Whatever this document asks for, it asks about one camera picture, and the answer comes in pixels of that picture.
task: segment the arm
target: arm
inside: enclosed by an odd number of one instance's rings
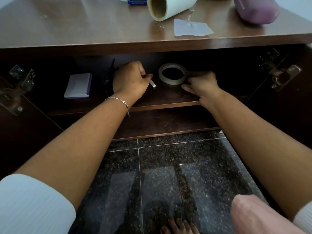
[[[312,150],[221,90],[213,72],[182,85],[200,96],[222,131],[289,218],[312,200]]]
[[[131,62],[115,74],[113,97],[131,107],[145,92],[152,75],[140,62]],[[56,189],[78,208],[103,156],[126,115],[126,106],[109,98],[52,140],[15,173],[36,178]]]

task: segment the wooden cabinet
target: wooden cabinet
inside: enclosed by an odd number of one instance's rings
[[[196,96],[160,81],[159,67],[174,62],[188,71],[214,71],[222,89],[312,148],[312,50],[306,45],[312,23],[283,9],[273,24],[250,26],[232,0],[198,0],[194,9],[192,21],[205,21],[214,34],[174,37],[173,20],[186,19],[187,11],[157,23],[146,7],[118,0],[16,0],[0,10],[0,89],[16,84],[8,74],[15,64],[36,73],[33,90],[20,97],[19,116],[0,108],[0,176],[112,94],[101,77],[114,58],[115,65],[140,60],[156,84],[131,108],[115,141],[219,128]],[[294,76],[287,71],[293,65],[300,69]],[[67,100],[69,75],[79,73],[93,74],[90,97]],[[277,91],[273,80],[286,84]]]

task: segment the woman's left hand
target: woman's left hand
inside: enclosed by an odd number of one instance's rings
[[[129,62],[119,68],[113,80],[114,95],[132,106],[146,91],[152,74],[146,74],[139,61]]]

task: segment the floor tile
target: floor tile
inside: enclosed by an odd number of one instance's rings
[[[143,233],[138,150],[106,153],[71,234]]]
[[[181,142],[189,142],[189,141],[196,141],[196,140],[203,140],[203,139],[220,138],[221,135],[224,136],[223,133],[219,134],[219,131],[220,130],[209,130],[209,131],[203,131],[203,132],[144,138],[144,139],[138,140],[138,146],[139,148],[141,148],[141,147],[154,146],[154,145],[163,145],[163,144],[181,143]]]
[[[233,233],[236,194],[264,200],[227,139],[139,149],[144,234],[159,233],[169,215],[203,234]]]
[[[136,149],[138,147],[138,140],[124,140],[124,141],[116,141],[111,142],[110,146],[107,149],[107,152],[116,151],[116,150],[124,150],[124,149]]]

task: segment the bracelet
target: bracelet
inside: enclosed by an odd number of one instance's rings
[[[114,99],[118,99],[120,102],[122,102],[124,105],[126,105],[126,107],[127,107],[127,114],[129,115],[129,117],[131,117],[130,116],[130,113],[129,113],[129,108],[128,108],[128,104],[125,102],[125,101],[123,101],[123,100],[121,100],[120,98],[115,98],[115,97],[108,97],[108,98],[114,98]]]

